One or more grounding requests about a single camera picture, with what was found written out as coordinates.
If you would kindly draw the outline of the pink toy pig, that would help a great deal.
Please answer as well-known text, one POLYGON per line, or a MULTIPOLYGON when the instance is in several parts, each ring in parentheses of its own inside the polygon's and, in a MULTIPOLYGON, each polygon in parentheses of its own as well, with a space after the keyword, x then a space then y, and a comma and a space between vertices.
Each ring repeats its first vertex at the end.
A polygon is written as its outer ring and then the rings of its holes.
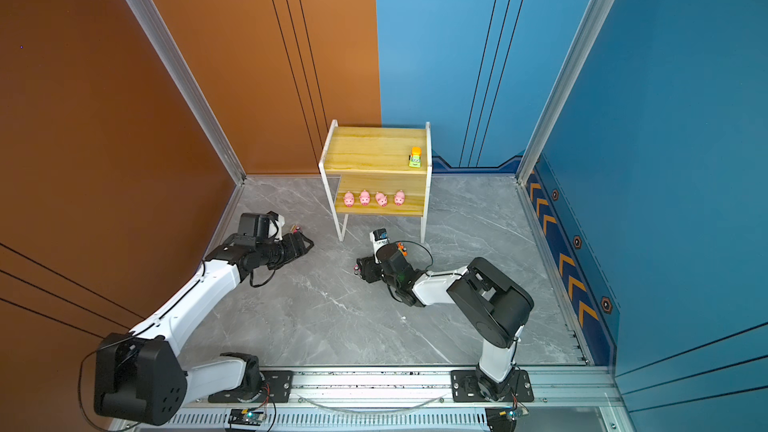
POLYGON ((362 206, 368 206, 371 202, 370 193, 367 190, 363 190, 359 195, 359 202, 362 206))
POLYGON ((375 200, 380 207, 386 207, 388 205, 388 197, 384 193, 377 192, 375 200))
POLYGON ((402 206, 405 203, 406 194, 403 190, 399 190, 394 196, 394 202, 397 206, 402 206))
POLYGON ((352 192, 346 192, 343 198, 346 207, 352 207, 355 204, 355 196, 352 192))

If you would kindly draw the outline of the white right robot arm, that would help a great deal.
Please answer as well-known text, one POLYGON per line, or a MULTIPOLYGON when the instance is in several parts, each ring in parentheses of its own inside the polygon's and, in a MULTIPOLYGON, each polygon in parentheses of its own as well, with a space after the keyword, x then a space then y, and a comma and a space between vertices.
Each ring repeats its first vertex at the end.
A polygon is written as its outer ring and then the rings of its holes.
POLYGON ((356 260, 355 272, 368 283, 383 282, 407 306, 456 306, 483 339, 476 367, 481 394, 502 401, 512 393, 518 342, 535 302, 495 265, 476 257, 452 271, 419 270, 399 245, 381 243, 373 255, 356 260))

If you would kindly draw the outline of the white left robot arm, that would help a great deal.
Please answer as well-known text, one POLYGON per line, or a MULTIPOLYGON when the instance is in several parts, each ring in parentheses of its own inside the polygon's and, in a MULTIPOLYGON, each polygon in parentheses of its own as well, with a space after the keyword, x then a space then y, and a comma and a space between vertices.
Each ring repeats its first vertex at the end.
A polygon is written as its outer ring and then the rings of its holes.
POLYGON ((186 404, 221 395, 267 405, 270 386, 255 355, 228 352, 184 369, 185 343, 214 307, 242 282, 258 287, 254 272, 276 273, 314 246, 300 228, 282 230, 285 219, 270 211, 244 213, 238 229, 209 252, 172 298, 130 331, 108 335, 91 352, 95 360, 93 410, 106 418, 161 426, 186 404))

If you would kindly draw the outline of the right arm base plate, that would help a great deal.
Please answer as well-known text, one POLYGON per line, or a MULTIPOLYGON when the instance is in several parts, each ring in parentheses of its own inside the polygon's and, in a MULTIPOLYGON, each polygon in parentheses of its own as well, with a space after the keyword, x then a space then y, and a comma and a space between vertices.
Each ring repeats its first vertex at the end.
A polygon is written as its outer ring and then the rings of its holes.
POLYGON ((479 369, 453 370, 450 379, 453 400, 458 403, 532 403, 535 400, 529 374, 520 368, 513 368, 501 382, 492 380, 479 369))

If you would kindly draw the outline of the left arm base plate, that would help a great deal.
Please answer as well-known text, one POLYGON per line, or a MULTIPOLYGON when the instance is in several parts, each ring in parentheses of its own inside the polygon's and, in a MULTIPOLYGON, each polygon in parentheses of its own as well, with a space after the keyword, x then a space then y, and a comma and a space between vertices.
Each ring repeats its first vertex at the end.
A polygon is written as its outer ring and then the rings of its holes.
POLYGON ((291 370, 267 370, 260 372, 258 386, 253 390, 225 390, 210 395, 209 403, 288 403, 294 372, 291 370))

